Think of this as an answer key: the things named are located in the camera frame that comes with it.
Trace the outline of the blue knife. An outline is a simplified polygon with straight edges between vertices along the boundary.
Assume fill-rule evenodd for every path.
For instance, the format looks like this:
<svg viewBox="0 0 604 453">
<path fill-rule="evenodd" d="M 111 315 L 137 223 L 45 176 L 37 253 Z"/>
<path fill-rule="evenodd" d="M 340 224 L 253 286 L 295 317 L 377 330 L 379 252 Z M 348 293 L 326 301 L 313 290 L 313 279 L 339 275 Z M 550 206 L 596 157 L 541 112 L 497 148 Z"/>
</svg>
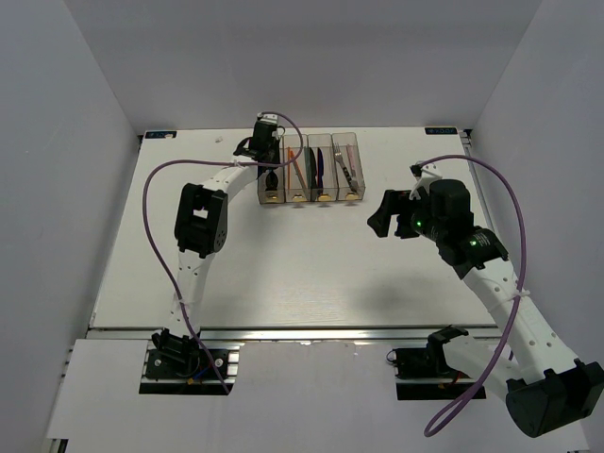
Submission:
<svg viewBox="0 0 604 453">
<path fill-rule="evenodd" d="M 317 148 L 317 188 L 322 191 L 324 189 L 324 174 L 325 162 L 324 154 L 321 148 Z"/>
</svg>

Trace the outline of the lone teal chopstick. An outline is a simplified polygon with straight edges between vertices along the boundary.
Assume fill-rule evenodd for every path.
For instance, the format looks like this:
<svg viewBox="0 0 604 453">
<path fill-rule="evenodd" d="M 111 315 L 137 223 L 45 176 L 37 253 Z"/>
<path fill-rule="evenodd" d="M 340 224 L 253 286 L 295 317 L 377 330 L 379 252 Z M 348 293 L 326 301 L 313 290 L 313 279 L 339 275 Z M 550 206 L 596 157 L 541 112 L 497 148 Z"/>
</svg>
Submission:
<svg viewBox="0 0 604 453">
<path fill-rule="evenodd" d="M 304 198 L 307 201 L 309 201 L 310 200 L 310 190 L 308 189 L 306 180 L 303 177 L 302 171 L 296 161 L 294 162 L 294 170 L 295 170 L 295 174 L 297 176 L 297 179 L 298 179 L 298 182 L 300 185 L 300 190 L 303 193 Z"/>
</svg>

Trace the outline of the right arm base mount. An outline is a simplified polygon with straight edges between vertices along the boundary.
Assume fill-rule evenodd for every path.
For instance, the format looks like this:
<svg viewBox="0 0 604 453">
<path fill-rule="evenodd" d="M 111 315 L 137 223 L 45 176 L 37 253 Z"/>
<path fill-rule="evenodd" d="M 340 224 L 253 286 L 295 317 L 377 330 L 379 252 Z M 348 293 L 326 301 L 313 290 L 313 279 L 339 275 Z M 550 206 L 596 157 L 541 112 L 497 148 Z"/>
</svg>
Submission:
<svg viewBox="0 0 604 453">
<path fill-rule="evenodd" d="M 444 327 L 428 336 L 423 347 L 398 347 L 386 354 L 394 368 L 398 401 L 453 401 L 469 390 L 474 380 L 445 362 L 444 345 L 468 336 L 462 327 Z"/>
</svg>

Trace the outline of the black knife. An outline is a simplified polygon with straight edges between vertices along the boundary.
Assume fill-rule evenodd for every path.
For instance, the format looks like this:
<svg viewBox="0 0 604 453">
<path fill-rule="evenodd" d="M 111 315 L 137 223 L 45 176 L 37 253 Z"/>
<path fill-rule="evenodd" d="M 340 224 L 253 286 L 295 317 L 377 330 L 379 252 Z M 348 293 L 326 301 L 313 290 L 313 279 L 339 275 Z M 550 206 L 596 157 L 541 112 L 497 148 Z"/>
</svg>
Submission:
<svg viewBox="0 0 604 453">
<path fill-rule="evenodd" d="M 309 161 L 310 161 L 310 188 L 312 190 L 318 189 L 317 184 L 317 162 L 315 153 L 312 148 L 309 147 Z"/>
</svg>

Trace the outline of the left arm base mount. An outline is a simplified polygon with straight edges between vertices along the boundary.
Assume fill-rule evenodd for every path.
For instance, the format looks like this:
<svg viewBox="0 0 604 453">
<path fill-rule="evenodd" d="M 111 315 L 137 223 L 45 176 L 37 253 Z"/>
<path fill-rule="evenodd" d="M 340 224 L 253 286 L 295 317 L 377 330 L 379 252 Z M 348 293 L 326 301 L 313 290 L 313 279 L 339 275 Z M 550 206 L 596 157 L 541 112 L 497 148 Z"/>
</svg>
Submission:
<svg viewBox="0 0 604 453">
<path fill-rule="evenodd" d="M 188 335 L 178 337 L 168 329 L 151 336 L 139 394 L 227 395 L 233 387 L 229 372 L 231 351 L 210 348 L 211 358 Z"/>
</svg>

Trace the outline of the orange chopstick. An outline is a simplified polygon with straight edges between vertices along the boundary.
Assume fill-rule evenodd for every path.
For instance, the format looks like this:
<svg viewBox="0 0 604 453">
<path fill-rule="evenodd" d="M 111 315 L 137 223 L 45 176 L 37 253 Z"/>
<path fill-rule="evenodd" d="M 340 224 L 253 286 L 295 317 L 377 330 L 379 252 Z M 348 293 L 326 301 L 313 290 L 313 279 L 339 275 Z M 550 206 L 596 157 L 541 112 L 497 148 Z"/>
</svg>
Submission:
<svg viewBox="0 0 604 453">
<path fill-rule="evenodd" d="M 299 165 L 297 163 L 297 160 L 294 160 L 294 155 L 291 157 L 291 159 L 293 160 L 294 171 L 295 171 L 295 174 L 296 174 L 296 176 L 298 178 L 298 181 L 299 181 L 299 184 L 301 186 L 301 189 L 306 190 L 307 189 L 307 185 L 306 185 L 305 179 L 304 179 L 304 177 L 302 175 L 302 172 L 301 172 L 301 169 L 300 169 L 300 167 L 299 167 Z"/>
<path fill-rule="evenodd" d="M 289 161 L 291 159 L 291 157 L 294 155 L 292 148 L 290 146 L 287 147 L 287 161 Z M 289 191 L 291 189 L 291 184 L 292 184 L 292 165 L 288 164 L 286 166 L 286 176 L 287 176 L 287 183 L 286 183 L 286 189 L 287 191 Z"/>
</svg>

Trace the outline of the pink handled fork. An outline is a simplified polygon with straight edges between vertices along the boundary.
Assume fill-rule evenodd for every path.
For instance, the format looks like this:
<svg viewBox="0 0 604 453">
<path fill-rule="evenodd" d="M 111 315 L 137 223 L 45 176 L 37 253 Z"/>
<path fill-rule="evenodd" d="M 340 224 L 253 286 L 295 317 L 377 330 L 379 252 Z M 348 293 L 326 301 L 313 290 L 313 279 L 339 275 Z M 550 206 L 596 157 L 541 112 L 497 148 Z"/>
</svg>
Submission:
<svg viewBox="0 0 604 453">
<path fill-rule="evenodd" d="M 356 150 L 356 147 L 354 145 L 348 144 L 346 146 L 346 154 L 348 156 L 348 163 L 349 163 L 349 173 L 351 175 L 352 183 L 355 187 L 359 187 L 355 150 Z"/>
</svg>

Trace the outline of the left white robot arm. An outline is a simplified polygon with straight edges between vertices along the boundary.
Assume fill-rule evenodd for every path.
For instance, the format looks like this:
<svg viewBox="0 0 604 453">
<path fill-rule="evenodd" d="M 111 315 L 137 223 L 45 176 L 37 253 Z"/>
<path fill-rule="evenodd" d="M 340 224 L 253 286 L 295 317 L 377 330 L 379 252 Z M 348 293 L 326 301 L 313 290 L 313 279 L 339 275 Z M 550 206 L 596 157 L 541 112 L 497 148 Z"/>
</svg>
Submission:
<svg viewBox="0 0 604 453">
<path fill-rule="evenodd" d="M 252 136 L 237 145 L 233 160 L 218 163 L 221 170 L 204 183 L 183 186 L 174 229 L 178 250 L 176 274 L 171 272 L 152 237 L 148 194 L 153 177 L 161 170 L 195 161 L 167 161 L 152 170 L 143 184 L 145 235 L 174 287 L 168 325 L 154 334 L 152 341 L 157 351 L 167 358 L 170 369 L 189 381 L 214 374 L 222 384 L 226 383 L 221 366 L 201 341 L 200 323 L 194 316 L 203 298 L 210 265 L 226 242 L 228 203 L 262 171 L 274 170 L 280 164 L 278 129 L 275 114 L 260 114 Z"/>
</svg>

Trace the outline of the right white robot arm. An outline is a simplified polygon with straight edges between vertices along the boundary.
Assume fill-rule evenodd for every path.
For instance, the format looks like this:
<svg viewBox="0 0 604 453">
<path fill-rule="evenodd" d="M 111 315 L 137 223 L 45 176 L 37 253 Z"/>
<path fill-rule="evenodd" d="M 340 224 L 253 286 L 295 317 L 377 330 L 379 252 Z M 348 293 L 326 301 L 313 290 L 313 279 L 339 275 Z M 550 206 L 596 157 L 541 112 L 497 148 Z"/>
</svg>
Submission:
<svg viewBox="0 0 604 453">
<path fill-rule="evenodd" d="M 506 405 L 531 438 L 592 414 L 603 392 L 603 369 L 585 363 L 555 333 L 519 278 L 509 254 L 489 229 L 475 225 L 470 193 L 456 179 L 413 191 L 388 190 L 367 224 L 379 238 L 396 222 L 400 239 L 425 237 L 478 297 L 502 333 L 512 360 L 498 357 L 461 327 L 428 337 L 426 363 L 435 375 L 461 371 Z"/>
</svg>

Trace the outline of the black spoon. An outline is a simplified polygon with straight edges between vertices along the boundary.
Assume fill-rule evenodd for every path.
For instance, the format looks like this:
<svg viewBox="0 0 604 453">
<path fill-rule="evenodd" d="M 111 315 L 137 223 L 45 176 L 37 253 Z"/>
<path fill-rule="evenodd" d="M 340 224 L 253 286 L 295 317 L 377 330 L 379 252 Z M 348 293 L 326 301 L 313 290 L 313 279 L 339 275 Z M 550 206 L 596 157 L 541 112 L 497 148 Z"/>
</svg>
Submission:
<svg viewBox="0 0 604 453">
<path fill-rule="evenodd" d="M 278 189 L 279 179 L 274 169 L 269 169 L 265 177 L 265 191 L 275 192 Z"/>
</svg>

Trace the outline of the black handled fork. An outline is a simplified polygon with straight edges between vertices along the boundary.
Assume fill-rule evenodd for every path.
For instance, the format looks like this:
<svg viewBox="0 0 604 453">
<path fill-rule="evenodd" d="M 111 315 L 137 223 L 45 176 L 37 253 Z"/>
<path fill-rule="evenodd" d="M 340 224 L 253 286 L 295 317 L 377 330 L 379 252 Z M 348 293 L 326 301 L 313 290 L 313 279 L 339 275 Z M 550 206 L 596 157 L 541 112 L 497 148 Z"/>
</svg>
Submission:
<svg viewBox="0 0 604 453">
<path fill-rule="evenodd" d="M 344 178 L 348 184 L 348 187 L 350 188 L 351 191 L 355 192 L 357 190 L 357 187 L 356 187 L 356 184 L 355 184 L 355 181 L 354 181 L 352 175 L 349 173 L 348 168 L 345 165 L 341 148 L 337 143 L 335 143 L 333 145 L 333 148 L 334 148 L 334 159 L 340 165 L 340 167 L 343 171 L 343 174 L 344 174 Z"/>
</svg>

